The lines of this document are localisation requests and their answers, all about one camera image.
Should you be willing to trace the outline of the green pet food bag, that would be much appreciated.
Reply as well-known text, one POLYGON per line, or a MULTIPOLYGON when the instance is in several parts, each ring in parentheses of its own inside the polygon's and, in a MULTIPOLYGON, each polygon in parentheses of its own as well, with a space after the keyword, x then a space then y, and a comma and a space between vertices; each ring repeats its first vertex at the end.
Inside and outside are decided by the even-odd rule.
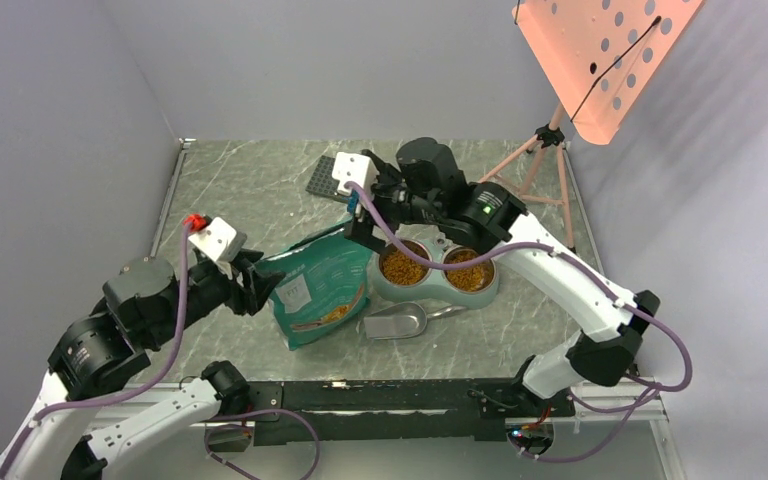
POLYGON ((369 301, 372 251, 346 239, 346 226, 333 225, 257 262, 262 271, 284 275, 269 305, 290 351, 328 335, 369 301))

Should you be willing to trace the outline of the metal food scoop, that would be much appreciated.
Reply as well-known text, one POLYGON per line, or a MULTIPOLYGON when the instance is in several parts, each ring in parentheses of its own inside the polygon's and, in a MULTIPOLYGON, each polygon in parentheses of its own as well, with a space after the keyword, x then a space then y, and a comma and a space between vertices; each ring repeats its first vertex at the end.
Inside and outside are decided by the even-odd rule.
POLYGON ((451 317, 468 310, 466 306, 450 305, 427 312, 416 302, 403 302, 366 315, 363 327, 371 340, 408 339, 423 334, 430 320, 451 317))

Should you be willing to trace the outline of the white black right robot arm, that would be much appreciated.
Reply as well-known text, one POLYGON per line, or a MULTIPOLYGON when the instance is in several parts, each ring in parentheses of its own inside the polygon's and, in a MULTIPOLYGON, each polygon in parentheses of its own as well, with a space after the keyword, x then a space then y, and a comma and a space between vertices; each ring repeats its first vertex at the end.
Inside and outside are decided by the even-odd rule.
POLYGON ((393 245, 426 268, 444 270, 446 264, 419 257, 396 235, 402 225, 434 226, 477 253, 465 267, 495 259, 577 323, 570 339, 520 367, 511 390, 520 413, 538 414, 555 394, 583 381, 613 387, 634 363, 657 297, 607 280, 502 185, 468 181, 449 146, 417 138, 400 147, 394 164, 368 149, 340 152, 331 175, 351 199, 347 239, 378 254, 393 245))

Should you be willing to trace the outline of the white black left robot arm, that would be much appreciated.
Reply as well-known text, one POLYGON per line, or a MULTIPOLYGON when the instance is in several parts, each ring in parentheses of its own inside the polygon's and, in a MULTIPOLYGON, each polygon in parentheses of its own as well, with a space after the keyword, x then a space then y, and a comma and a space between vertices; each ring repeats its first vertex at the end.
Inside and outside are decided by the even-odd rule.
POLYGON ((250 406, 249 386, 221 361, 205 369, 191 396, 174 395, 108 434, 88 432, 101 409, 133 397, 127 384, 151 352, 168 347, 176 357, 184 331, 220 306, 238 315, 265 306, 284 273, 258 268, 260 257, 242 250, 229 272, 204 255, 180 268, 156 257, 126 264, 57 341, 36 400, 0 453, 0 479, 100 479, 149 440, 215 414, 239 417, 250 406))

